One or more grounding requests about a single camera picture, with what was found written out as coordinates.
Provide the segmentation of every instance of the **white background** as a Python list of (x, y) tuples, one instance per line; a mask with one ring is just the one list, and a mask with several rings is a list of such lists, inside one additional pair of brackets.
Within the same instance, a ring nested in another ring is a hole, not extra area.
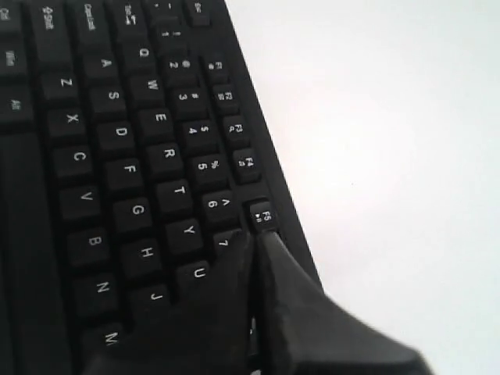
[(323, 284), (500, 373), (500, 2), (227, 0)]

